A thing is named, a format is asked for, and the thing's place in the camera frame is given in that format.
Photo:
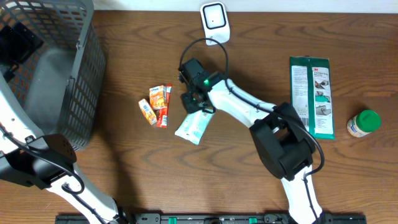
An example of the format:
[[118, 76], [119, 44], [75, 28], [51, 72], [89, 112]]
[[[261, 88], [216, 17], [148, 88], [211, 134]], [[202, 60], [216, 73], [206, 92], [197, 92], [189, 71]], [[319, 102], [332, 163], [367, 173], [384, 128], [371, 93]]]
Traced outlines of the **white toilet wipes pack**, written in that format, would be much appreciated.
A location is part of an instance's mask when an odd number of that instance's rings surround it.
[[181, 126], [176, 130], [175, 135], [199, 145], [201, 137], [205, 133], [212, 117], [213, 113], [203, 111], [188, 114]]

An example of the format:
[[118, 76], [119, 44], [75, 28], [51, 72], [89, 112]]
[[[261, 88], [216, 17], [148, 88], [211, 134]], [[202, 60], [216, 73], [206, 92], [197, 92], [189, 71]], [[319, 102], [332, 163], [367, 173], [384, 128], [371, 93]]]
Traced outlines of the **orange white tissue pack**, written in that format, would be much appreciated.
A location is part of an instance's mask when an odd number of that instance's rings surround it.
[[149, 89], [150, 105], [154, 110], [167, 107], [167, 88], [165, 85], [155, 86]]

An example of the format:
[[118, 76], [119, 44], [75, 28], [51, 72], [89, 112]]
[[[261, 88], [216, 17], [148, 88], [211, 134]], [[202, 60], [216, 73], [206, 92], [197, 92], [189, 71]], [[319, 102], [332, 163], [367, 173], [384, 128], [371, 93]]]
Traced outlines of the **red snack packet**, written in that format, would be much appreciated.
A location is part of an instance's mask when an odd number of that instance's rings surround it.
[[167, 127], [167, 117], [169, 113], [169, 103], [170, 103], [170, 93], [172, 89], [172, 84], [168, 83], [165, 85], [166, 89], [166, 99], [167, 99], [167, 106], [159, 110], [158, 120], [157, 120], [157, 127], [158, 128], [166, 128]]

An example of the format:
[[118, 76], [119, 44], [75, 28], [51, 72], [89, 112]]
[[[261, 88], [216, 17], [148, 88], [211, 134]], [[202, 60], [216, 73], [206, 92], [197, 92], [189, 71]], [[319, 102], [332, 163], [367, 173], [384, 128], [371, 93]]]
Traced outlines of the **green 3M package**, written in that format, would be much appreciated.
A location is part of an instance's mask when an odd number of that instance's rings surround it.
[[330, 61], [291, 57], [289, 65], [291, 103], [305, 129], [317, 139], [334, 139]]

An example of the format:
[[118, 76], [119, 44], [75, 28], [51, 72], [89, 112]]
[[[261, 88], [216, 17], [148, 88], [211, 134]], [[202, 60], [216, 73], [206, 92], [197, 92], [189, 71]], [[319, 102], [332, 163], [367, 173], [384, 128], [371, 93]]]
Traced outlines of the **green lid seasoning jar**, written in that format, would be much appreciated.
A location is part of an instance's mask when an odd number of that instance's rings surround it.
[[364, 110], [347, 122], [348, 132], [357, 138], [364, 137], [381, 127], [381, 117], [373, 110]]

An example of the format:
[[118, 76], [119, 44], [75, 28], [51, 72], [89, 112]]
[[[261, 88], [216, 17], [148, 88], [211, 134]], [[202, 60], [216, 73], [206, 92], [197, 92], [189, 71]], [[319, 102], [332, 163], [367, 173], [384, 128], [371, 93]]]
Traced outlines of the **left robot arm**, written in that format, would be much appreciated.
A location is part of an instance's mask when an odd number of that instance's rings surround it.
[[89, 22], [1, 26], [1, 178], [61, 196], [90, 223], [126, 223], [76, 158], [91, 137], [104, 69]]

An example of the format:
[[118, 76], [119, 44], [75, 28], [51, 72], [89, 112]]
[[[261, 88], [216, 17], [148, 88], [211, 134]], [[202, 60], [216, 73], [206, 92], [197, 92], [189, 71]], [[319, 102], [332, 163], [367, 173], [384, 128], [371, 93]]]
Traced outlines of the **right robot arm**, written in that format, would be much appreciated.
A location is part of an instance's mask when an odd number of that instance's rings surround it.
[[321, 147], [307, 131], [294, 107], [277, 106], [246, 93], [226, 74], [209, 73], [195, 58], [178, 66], [187, 92], [181, 96], [188, 114], [224, 111], [248, 127], [264, 167], [282, 181], [289, 215], [296, 223], [320, 223], [313, 184], [313, 153]]

